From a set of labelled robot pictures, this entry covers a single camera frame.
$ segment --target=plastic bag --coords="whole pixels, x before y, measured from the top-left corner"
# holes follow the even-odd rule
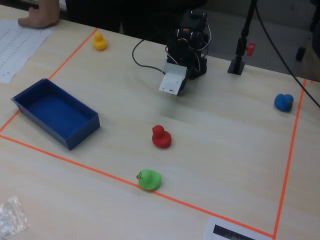
[[[20,233],[28,227],[27,218],[16,196],[9,198],[0,206],[0,240]]]

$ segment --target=yellow rubber duck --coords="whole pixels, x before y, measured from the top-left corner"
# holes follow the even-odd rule
[[[101,32],[97,32],[94,35],[94,40],[93,40],[92,45],[94,46],[95,49],[102,51],[107,48],[108,41],[106,39],[104,39]]]

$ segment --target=blue rubber duck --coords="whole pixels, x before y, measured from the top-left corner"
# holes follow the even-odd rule
[[[294,102],[294,97],[290,94],[279,94],[274,100],[275,107],[282,112],[290,112],[292,109],[292,104]]]

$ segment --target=red object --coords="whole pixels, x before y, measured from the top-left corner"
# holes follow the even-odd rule
[[[246,50],[248,51],[247,52],[248,56],[252,56],[252,54],[254,53],[254,50],[255,50],[255,46],[256,46],[256,43],[253,42],[253,43],[250,43],[250,45],[246,47]]]
[[[163,126],[157,125],[152,128],[152,142],[159,148],[166,149],[171,145],[171,135],[165,131]]]

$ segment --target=rubber duck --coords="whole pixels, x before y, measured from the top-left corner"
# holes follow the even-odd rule
[[[93,40],[92,45],[94,46],[95,49],[102,51],[107,48],[108,41],[106,39],[104,39],[101,32],[97,32],[94,35],[94,40]]]
[[[294,97],[290,94],[279,94],[274,99],[275,107],[282,112],[290,112],[294,102]]]
[[[152,128],[152,142],[159,148],[166,149],[171,145],[171,135],[163,126],[157,125]]]
[[[139,186],[145,190],[155,190],[161,184],[160,173],[150,169],[141,170],[136,178],[139,180]]]

